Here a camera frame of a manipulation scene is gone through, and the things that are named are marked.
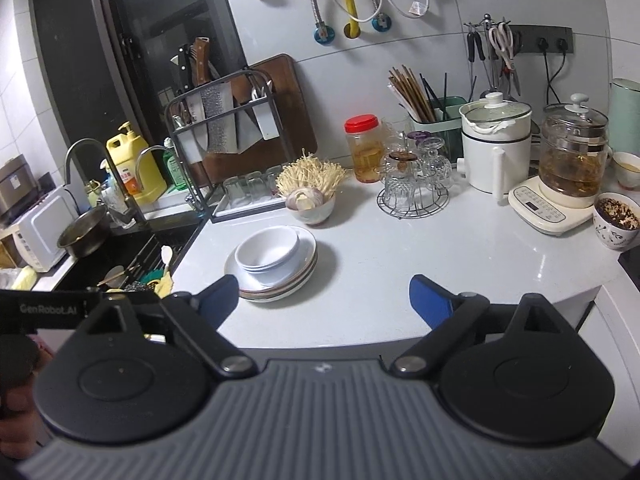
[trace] rice cooker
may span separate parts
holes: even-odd
[[[462,105],[460,115],[465,156],[458,159],[458,172],[500,201],[529,174],[531,106],[492,92]]]

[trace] wooden cutting board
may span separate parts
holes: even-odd
[[[251,68],[261,70],[273,81],[275,102],[284,134],[289,137],[296,158],[302,154],[302,150],[314,153],[318,143],[306,110],[293,59],[287,54],[279,54]],[[245,76],[232,79],[231,88],[238,104],[251,100],[252,86]],[[192,164],[191,171],[196,182],[204,186],[206,184],[204,171],[213,183],[217,183],[230,176],[247,174],[251,171],[264,171],[283,162],[287,162],[287,157],[278,137],[259,140],[242,153],[207,153],[202,165]]]

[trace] stack of plates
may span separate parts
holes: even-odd
[[[267,303],[305,285],[317,262],[316,239],[309,231],[278,226],[257,232],[231,251],[225,274],[238,279],[241,298]]]

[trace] white microwave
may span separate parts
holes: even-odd
[[[36,272],[48,272],[66,254],[58,247],[62,231],[78,218],[71,193],[59,186],[26,213],[7,231],[14,236],[15,247]]]

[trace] wall outlet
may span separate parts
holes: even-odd
[[[522,33],[522,49],[521,54],[541,54],[538,48],[539,38],[545,38],[549,44],[546,50],[548,54],[558,53],[562,51],[558,48],[558,40],[563,38],[569,46],[567,54],[574,53],[574,32],[570,27],[551,27],[547,25],[513,25],[509,24],[511,31]]]

